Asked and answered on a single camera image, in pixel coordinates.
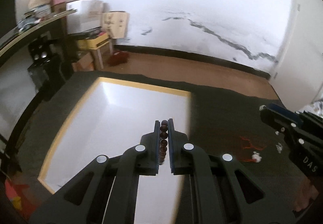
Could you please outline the right hand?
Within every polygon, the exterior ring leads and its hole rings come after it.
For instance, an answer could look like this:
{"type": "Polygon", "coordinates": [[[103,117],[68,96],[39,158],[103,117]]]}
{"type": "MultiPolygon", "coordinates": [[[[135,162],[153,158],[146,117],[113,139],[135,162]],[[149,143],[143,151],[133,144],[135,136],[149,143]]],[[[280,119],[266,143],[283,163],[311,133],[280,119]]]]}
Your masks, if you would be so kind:
{"type": "Polygon", "coordinates": [[[319,191],[309,182],[303,182],[294,202],[294,211],[300,212],[309,206],[311,200],[315,200],[319,191]]]}

